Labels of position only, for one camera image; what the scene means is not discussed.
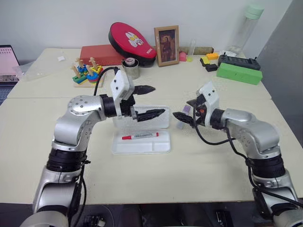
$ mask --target framed picture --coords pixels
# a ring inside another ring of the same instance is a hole
[[[179,63],[179,26],[155,27],[155,41],[158,65]]]

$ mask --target wooden stick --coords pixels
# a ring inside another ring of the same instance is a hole
[[[77,68],[74,65],[71,67],[71,70],[73,70],[75,72],[76,76],[78,78],[80,78],[80,73],[78,72]]]
[[[76,62],[79,64],[79,66],[80,66],[81,68],[83,68],[83,60],[80,60],[80,58],[77,58],[77,59],[76,59]]]
[[[89,75],[92,77],[94,75],[93,71],[91,70],[89,65],[86,65],[87,71],[89,72]]]
[[[94,67],[95,70],[98,70],[98,65],[96,64],[96,61],[95,61],[95,59],[93,57],[90,57],[90,61],[89,62],[91,62],[91,64],[93,65],[93,67]]]

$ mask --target green sponge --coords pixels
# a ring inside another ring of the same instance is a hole
[[[220,64],[217,76],[254,85],[257,85],[263,78],[261,71],[226,63]]]

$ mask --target white table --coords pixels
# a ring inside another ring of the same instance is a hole
[[[80,56],[80,49],[62,49],[69,60]],[[58,49],[45,49],[36,63],[53,57]],[[140,68],[140,78],[134,80],[135,85],[150,85],[156,88],[146,97],[151,99],[184,98],[189,100],[195,97],[195,92],[206,82],[212,80],[221,99],[270,99],[271,96],[260,82],[251,85],[216,77],[216,72],[207,72],[195,56],[192,62],[180,62],[178,65],[158,67],[156,63],[151,68]],[[106,73],[106,84],[101,93],[110,94],[109,83],[114,73]],[[73,71],[67,67],[49,76],[31,81],[20,81],[9,94],[9,98],[60,98],[75,97],[78,95],[92,95],[92,88],[74,87]]]
[[[51,150],[56,119],[63,115],[69,98],[10,98],[0,106],[0,202],[32,203],[41,170]],[[179,111],[185,100],[158,99]],[[297,195],[303,197],[303,150],[271,100],[222,100],[221,108],[254,113],[276,125],[281,134],[282,157]],[[189,126],[176,129],[171,118],[171,152],[165,155],[111,153],[115,128],[112,120],[98,123],[91,135],[85,169],[88,204],[204,202],[252,200],[247,167],[228,144],[208,146]],[[201,127],[212,141],[223,132]]]

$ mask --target red box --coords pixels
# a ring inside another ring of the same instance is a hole
[[[121,61],[125,59],[110,44],[83,46],[80,59],[83,60],[84,64],[91,65],[89,62],[91,57],[95,58],[96,63],[102,66],[121,65]]]

